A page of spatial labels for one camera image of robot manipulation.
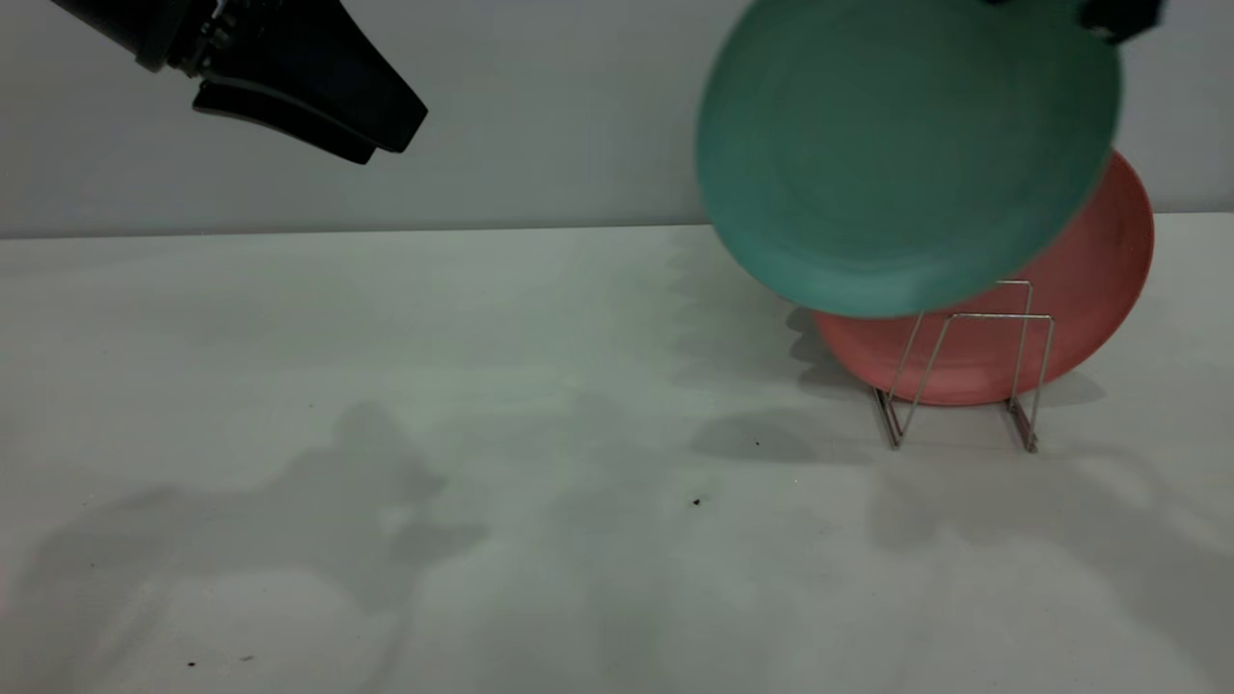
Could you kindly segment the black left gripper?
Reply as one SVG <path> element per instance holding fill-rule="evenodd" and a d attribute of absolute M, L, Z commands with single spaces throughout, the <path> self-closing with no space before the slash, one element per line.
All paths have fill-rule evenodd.
<path fill-rule="evenodd" d="M 407 149 L 428 109 L 339 1 L 184 1 L 168 65 L 202 77 L 197 114 L 281 132 L 355 164 Z"/>

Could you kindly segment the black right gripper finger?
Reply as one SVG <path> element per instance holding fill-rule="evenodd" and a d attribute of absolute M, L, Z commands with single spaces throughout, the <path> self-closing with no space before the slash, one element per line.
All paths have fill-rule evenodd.
<path fill-rule="evenodd" d="M 1106 44 L 1122 44 L 1153 31 L 1161 22 L 1162 0 L 1088 0 L 1079 9 L 1079 23 Z"/>

